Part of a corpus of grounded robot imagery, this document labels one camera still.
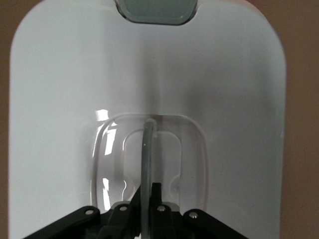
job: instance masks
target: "screw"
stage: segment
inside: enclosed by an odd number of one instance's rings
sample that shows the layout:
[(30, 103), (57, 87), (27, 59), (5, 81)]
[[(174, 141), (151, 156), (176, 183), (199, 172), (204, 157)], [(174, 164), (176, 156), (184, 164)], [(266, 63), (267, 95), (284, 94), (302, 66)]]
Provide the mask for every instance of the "screw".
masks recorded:
[(164, 211), (165, 211), (165, 207), (164, 207), (164, 206), (159, 206), (159, 207), (158, 207), (158, 211), (164, 212)]
[(122, 207), (120, 207), (120, 211), (122, 211), (122, 212), (126, 211), (127, 209), (128, 209), (127, 206), (122, 206)]
[(190, 212), (190, 213), (189, 213), (189, 216), (190, 216), (191, 218), (193, 218), (193, 219), (198, 218), (198, 214), (197, 214), (196, 212)]
[(94, 210), (91, 210), (91, 209), (90, 209), (90, 210), (86, 210), (86, 211), (85, 211), (85, 214), (86, 214), (86, 215), (91, 215), (92, 213), (94, 213)]

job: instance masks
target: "black metal frame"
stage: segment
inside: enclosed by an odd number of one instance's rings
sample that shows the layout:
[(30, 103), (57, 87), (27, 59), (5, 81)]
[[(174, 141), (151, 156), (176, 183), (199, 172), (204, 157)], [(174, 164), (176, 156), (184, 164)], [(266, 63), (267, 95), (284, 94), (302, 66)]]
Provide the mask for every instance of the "black metal frame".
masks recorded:
[[(104, 214), (93, 206), (80, 208), (25, 239), (134, 239), (141, 233), (141, 191), (131, 202), (117, 203)], [(151, 239), (247, 239), (211, 215), (192, 209), (182, 216), (161, 200), (161, 184), (150, 198)]]

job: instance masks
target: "bolt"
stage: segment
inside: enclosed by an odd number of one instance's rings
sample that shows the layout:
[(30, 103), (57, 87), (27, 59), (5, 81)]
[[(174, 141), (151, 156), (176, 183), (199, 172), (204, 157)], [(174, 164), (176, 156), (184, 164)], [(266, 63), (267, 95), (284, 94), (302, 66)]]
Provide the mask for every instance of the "bolt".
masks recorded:
[(158, 211), (164, 212), (164, 211), (165, 211), (165, 207), (164, 207), (164, 206), (159, 206), (159, 207), (158, 207)]
[(196, 212), (190, 212), (190, 213), (189, 213), (189, 216), (190, 216), (191, 218), (193, 218), (193, 219), (198, 218), (198, 214), (197, 214)]
[(90, 209), (90, 210), (86, 210), (86, 211), (85, 211), (85, 214), (86, 214), (86, 215), (91, 215), (92, 213), (94, 213), (94, 210), (91, 210), (91, 209)]
[(120, 211), (122, 211), (122, 212), (126, 211), (127, 209), (128, 209), (127, 206), (122, 206), (122, 207), (120, 207)]

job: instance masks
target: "brown wall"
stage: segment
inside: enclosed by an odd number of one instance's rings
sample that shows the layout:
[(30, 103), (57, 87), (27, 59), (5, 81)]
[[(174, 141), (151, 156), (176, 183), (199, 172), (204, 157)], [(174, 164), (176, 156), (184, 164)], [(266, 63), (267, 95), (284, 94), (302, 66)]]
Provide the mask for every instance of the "brown wall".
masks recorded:
[[(319, 238), (319, 1), (249, 0), (278, 33), (287, 58), (281, 239)], [(0, 238), (7, 238), (9, 53), (40, 0), (0, 0)]]

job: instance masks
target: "white plastic panel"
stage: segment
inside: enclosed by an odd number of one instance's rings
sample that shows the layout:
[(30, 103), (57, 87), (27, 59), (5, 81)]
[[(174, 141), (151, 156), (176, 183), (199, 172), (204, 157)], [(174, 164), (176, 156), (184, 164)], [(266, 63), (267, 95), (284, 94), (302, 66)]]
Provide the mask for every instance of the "white plastic panel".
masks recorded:
[(10, 239), (91, 204), (97, 131), (122, 114), (196, 122), (207, 212), (279, 238), (284, 99), (281, 44), (249, 8), (201, 1), (187, 24), (163, 26), (125, 20), (112, 0), (41, 2), (11, 49)]

